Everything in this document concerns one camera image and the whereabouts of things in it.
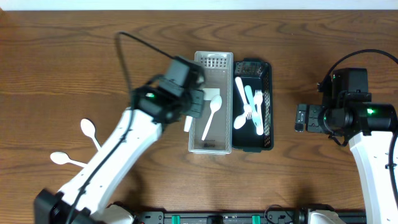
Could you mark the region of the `white plastic spoon top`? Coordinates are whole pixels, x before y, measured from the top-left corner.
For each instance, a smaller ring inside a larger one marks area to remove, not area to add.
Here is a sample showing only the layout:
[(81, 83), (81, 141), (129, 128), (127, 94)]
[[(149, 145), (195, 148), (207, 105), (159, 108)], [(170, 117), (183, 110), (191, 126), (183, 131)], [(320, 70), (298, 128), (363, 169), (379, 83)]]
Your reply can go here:
[(210, 115), (208, 118), (208, 121), (206, 123), (205, 129), (203, 131), (201, 140), (204, 141), (210, 131), (211, 124), (214, 118), (214, 115), (216, 112), (218, 112), (221, 109), (221, 106), (223, 104), (223, 99), (220, 95), (214, 96), (211, 101), (210, 101)]

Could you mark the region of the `white plastic fork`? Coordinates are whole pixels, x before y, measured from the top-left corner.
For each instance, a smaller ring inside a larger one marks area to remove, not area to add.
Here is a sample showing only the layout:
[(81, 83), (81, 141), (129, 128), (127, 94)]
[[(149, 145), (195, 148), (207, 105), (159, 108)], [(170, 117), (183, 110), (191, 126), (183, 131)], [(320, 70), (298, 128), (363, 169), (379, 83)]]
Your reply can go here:
[(249, 105), (250, 105), (250, 107), (252, 109), (252, 113), (251, 113), (252, 120), (254, 122), (255, 127), (258, 128), (258, 127), (261, 126), (262, 123), (261, 123), (260, 116), (259, 116), (259, 114), (258, 114), (258, 112), (256, 110), (256, 107), (255, 107), (254, 95), (253, 95), (253, 92), (252, 92), (252, 88), (249, 85), (246, 85), (244, 87), (244, 91), (245, 91), (246, 97), (248, 99)]
[(262, 105), (263, 97), (262, 97), (262, 91), (261, 90), (256, 90), (255, 95), (254, 95), (254, 102), (256, 104), (256, 109), (257, 109), (257, 114), (258, 114), (258, 124), (256, 125), (256, 133), (257, 135), (263, 135), (264, 134), (264, 125), (262, 121), (262, 111), (261, 111), (261, 105)]

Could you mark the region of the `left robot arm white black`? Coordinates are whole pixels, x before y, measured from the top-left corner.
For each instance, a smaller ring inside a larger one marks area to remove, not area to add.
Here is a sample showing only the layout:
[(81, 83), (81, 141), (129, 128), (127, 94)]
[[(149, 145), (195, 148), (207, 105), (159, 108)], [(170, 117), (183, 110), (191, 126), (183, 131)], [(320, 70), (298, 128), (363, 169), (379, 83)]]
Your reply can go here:
[(109, 205), (117, 186), (168, 124), (203, 111), (204, 67), (175, 57), (164, 75), (132, 92), (113, 133), (84, 168), (57, 193), (43, 189), (34, 200), (35, 223), (134, 223), (134, 214)]

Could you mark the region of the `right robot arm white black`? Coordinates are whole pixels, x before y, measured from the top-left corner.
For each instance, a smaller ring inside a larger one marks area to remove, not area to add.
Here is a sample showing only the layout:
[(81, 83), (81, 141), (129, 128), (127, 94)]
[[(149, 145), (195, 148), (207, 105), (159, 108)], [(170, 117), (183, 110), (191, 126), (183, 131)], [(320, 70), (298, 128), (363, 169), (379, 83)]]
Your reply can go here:
[(320, 86), (320, 105), (299, 104), (296, 132), (326, 134), (349, 146), (358, 168), (368, 223), (397, 223), (397, 113), (373, 103), (365, 68), (333, 71)]

